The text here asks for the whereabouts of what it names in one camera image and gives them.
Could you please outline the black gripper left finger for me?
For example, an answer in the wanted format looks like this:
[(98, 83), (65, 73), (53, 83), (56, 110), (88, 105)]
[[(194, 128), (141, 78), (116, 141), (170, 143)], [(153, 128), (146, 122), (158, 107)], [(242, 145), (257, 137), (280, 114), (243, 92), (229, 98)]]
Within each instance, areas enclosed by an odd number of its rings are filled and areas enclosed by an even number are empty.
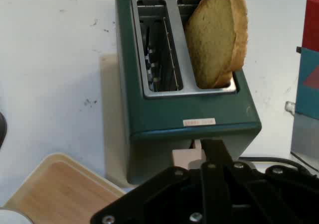
[(232, 164), (223, 141), (203, 139), (198, 169), (173, 166), (91, 217), (92, 224), (230, 224), (232, 204), (224, 171)]

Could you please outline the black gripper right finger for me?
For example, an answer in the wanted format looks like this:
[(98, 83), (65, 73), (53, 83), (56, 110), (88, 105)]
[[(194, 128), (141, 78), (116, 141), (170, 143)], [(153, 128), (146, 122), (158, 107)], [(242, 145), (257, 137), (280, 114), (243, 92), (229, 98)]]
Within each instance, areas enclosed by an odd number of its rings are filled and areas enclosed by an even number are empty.
[(274, 165), (261, 173), (233, 161), (223, 141), (211, 142), (213, 224), (317, 224), (319, 179)]

